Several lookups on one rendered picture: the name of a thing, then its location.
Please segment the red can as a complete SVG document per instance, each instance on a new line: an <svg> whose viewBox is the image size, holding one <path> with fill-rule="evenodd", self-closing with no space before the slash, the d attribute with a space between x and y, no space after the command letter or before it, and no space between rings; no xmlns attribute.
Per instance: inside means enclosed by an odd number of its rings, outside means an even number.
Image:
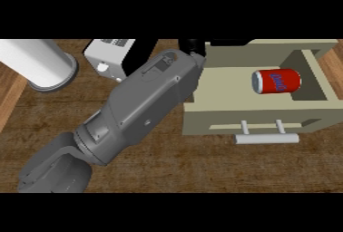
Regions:
<svg viewBox="0 0 343 232"><path fill-rule="evenodd" d="M302 77L295 69L258 70L252 74L252 88L258 94L296 92L301 87Z"/></svg>

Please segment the beige wooden drawer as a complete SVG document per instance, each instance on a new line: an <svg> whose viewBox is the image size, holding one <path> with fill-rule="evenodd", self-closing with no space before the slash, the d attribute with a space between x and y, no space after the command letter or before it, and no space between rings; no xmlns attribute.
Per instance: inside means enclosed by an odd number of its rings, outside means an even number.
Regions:
<svg viewBox="0 0 343 232"><path fill-rule="evenodd" d="M208 64L187 111L343 109L319 59L336 39L256 39L245 46L208 46ZM292 68L302 87L293 93L259 94L252 88L258 70Z"/></svg>

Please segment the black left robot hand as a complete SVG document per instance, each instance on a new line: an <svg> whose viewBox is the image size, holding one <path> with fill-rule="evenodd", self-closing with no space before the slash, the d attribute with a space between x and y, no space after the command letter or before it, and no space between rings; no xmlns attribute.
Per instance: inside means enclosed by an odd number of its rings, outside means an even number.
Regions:
<svg viewBox="0 0 343 232"><path fill-rule="evenodd" d="M208 56L205 39L180 39L180 49L187 53Z"/></svg>

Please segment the white cylinder with grey rim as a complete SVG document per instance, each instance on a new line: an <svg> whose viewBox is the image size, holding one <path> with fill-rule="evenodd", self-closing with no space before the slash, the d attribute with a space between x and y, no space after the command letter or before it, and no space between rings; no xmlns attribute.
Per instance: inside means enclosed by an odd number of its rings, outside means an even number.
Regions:
<svg viewBox="0 0 343 232"><path fill-rule="evenodd" d="M44 93L60 91L79 73L76 57L52 39L0 39L0 62Z"/></svg>

